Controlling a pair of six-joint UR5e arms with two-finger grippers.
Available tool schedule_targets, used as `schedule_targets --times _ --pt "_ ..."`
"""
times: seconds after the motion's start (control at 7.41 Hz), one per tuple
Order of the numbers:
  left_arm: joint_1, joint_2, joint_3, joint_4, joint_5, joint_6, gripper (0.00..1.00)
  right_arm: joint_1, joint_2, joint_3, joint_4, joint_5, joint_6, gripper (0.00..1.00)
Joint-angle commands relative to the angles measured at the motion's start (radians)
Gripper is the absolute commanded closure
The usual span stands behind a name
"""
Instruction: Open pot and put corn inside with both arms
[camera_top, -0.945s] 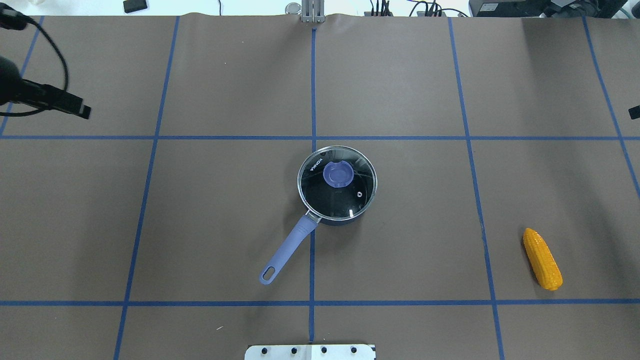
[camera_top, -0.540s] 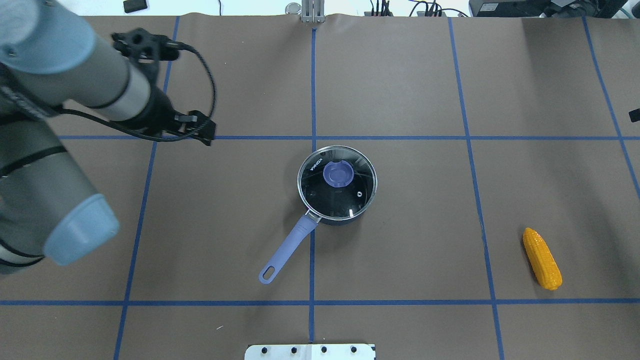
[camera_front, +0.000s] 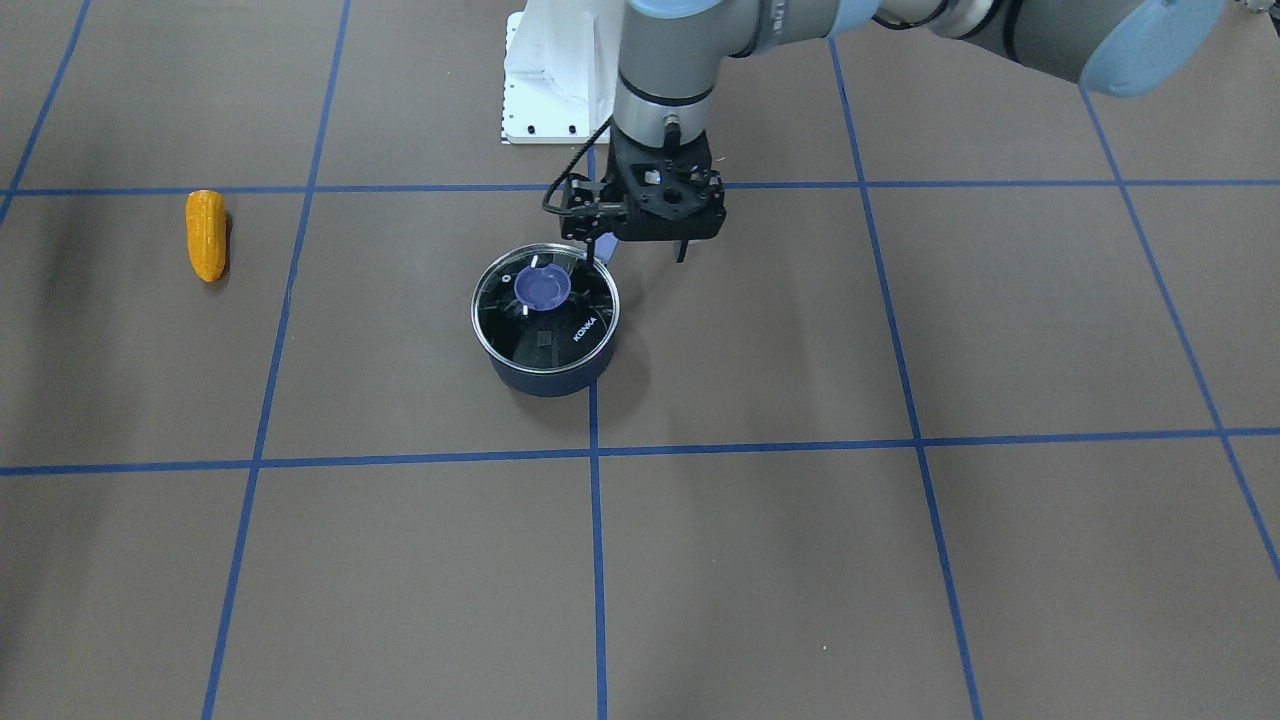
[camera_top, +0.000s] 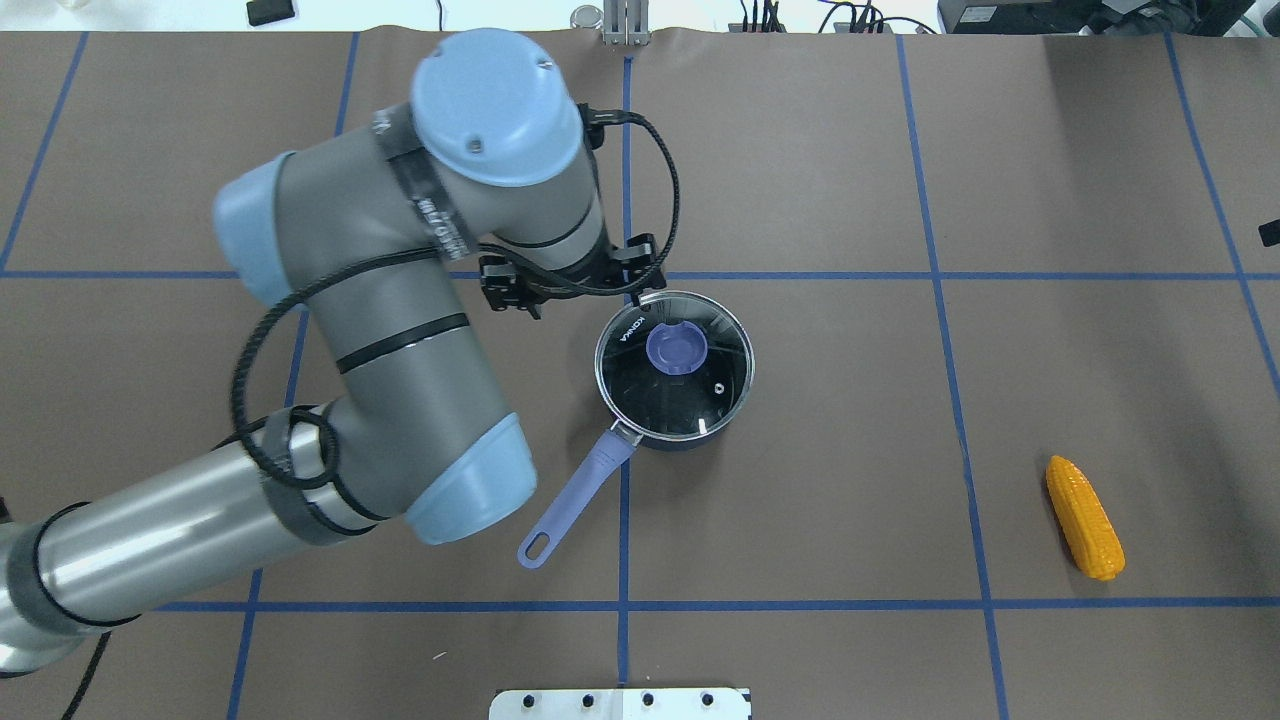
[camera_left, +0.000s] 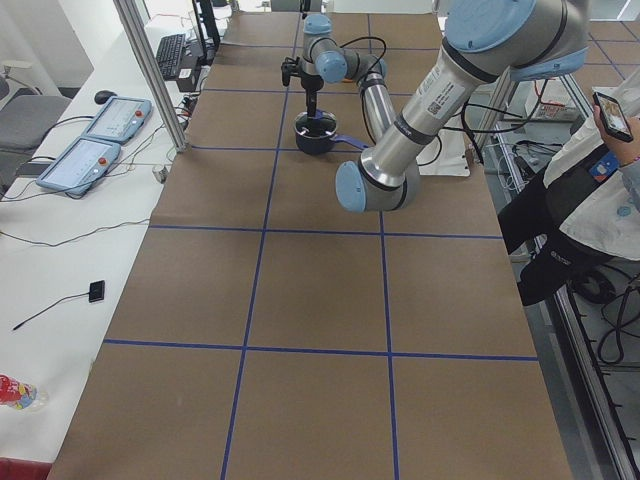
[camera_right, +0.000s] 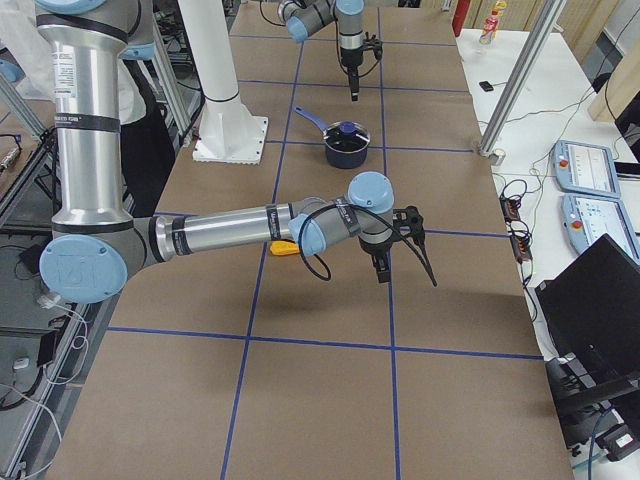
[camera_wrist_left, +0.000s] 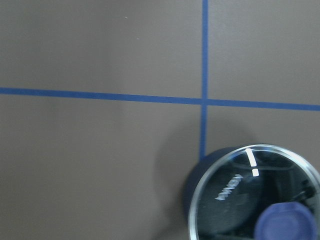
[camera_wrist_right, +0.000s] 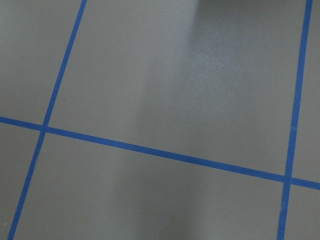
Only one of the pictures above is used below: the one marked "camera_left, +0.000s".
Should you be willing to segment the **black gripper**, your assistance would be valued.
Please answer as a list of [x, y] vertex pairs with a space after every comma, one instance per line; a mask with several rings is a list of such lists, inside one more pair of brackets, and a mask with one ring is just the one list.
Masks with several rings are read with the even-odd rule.
[[317, 92], [322, 89], [322, 78], [318, 75], [304, 75], [303, 89], [305, 91], [306, 114], [308, 118], [317, 117]]

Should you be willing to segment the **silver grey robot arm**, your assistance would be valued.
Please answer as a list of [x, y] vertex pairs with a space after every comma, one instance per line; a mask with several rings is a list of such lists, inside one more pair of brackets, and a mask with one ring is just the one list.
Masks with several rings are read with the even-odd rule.
[[321, 82], [356, 82], [372, 118], [374, 145], [341, 164], [335, 191], [351, 212], [405, 207], [419, 189], [418, 155], [481, 85], [508, 72], [515, 82], [578, 70], [587, 55], [587, 1], [454, 1], [438, 58], [416, 92], [395, 112], [380, 59], [339, 46], [331, 20], [304, 21], [299, 73]]

